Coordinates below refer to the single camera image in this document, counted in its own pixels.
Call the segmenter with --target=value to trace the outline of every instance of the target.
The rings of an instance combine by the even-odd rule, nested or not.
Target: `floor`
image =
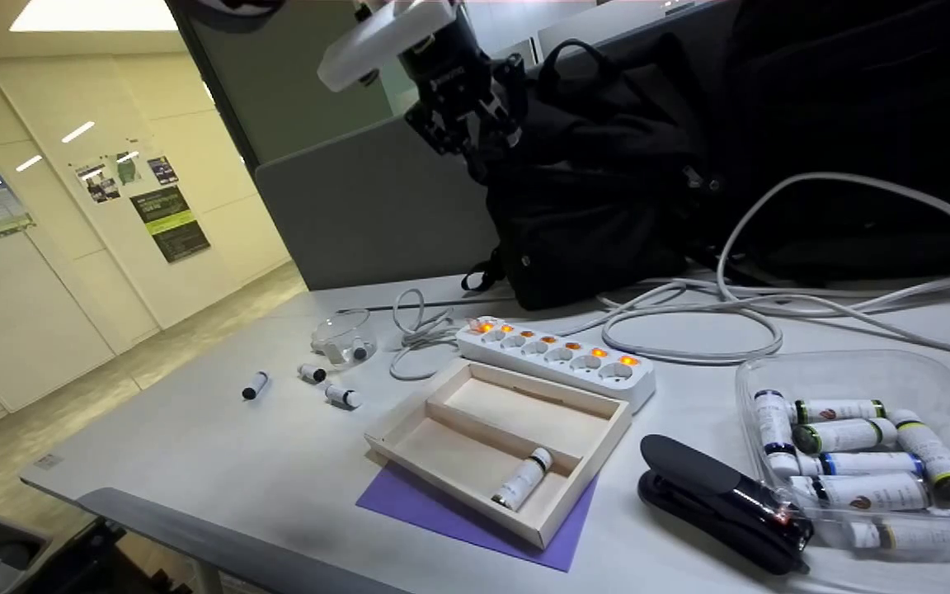
[[[141,345],[114,356],[113,364],[91,368],[90,375],[55,389],[54,397],[33,402],[23,412],[0,418],[0,519],[50,539],[54,546],[68,540],[90,525],[90,514],[50,499],[37,487],[18,486],[18,469],[37,463],[54,443],[68,437],[91,418],[139,397],[141,389],[164,378],[170,368],[200,356],[233,330],[245,330],[257,318],[276,310],[283,299],[297,298],[302,287],[301,272],[288,265],[233,298],[188,318],[186,323],[146,338]],[[195,591],[199,568],[155,540],[139,533],[121,539],[121,550],[146,569],[164,569]],[[224,591],[257,591],[241,582],[224,582]]]

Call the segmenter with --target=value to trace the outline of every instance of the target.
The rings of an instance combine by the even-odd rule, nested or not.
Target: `wooden box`
[[[463,503],[548,546],[630,430],[625,408],[622,400],[457,358],[379,418],[365,437]],[[533,450],[550,453],[533,496],[517,510],[490,500]]]

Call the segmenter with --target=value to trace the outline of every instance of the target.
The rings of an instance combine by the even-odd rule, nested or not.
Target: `purple paper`
[[[553,569],[570,569],[577,539],[583,527],[583,514],[594,500],[594,486],[590,481],[581,499],[573,500],[570,514],[550,539],[543,550],[517,540],[506,527],[490,525],[488,519],[474,514],[473,507],[463,507],[448,496],[435,491],[433,486],[419,481],[413,473],[400,466],[382,466],[382,473],[373,477],[373,486],[357,499],[358,507],[379,510],[387,519],[419,525],[426,532],[468,540],[474,546],[488,546],[508,557],[521,557],[531,565],[543,565]]]

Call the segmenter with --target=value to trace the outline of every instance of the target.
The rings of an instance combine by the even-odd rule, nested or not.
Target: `black stapler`
[[[809,569],[802,546],[813,527],[799,503],[665,436],[643,436],[641,453],[650,466],[641,477],[647,500],[698,525],[771,575]]]

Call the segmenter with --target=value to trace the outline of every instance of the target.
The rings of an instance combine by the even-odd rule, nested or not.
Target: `table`
[[[637,499],[637,477],[647,469],[637,443],[647,432],[665,432],[757,474],[738,422],[735,368],[730,366],[659,366],[655,397],[600,473],[570,575],[357,507],[353,500],[382,466],[368,455],[364,432],[415,385],[389,378],[387,364],[393,356],[377,353],[347,373],[358,389],[358,408],[344,412],[325,407],[315,385],[297,378],[297,364],[310,358],[310,330],[336,305],[389,302],[405,287],[413,282],[315,290],[283,302],[59,443],[23,473],[23,481],[270,591],[950,587],[950,565],[855,565],[844,550],[827,546],[809,550],[809,577],[767,577],[701,532],[650,510]],[[427,299],[463,298],[456,277],[419,281],[415,287]],[[521,318],[540,330],[590,321],[581,310],[531,318],[499,302],[456,310],[456,318],[474,313]],[[890,321],[950,338],[950,302],[890,313]],[[368,325],[382,349],[393,349],[400,330],[389,313],[373,313]],[[777,325],[786,353],[918,349],[813,323],[780,321]],[[721,318],[664,318],[650,321],[647,330],[674,342],[713,342],[716,349],[753,338],[745,323]],[[448,358],[453,353],[437,349],[413,364],[437,366]],[[257,368],[266,368],[274,385],[245,402],[238,389]]]

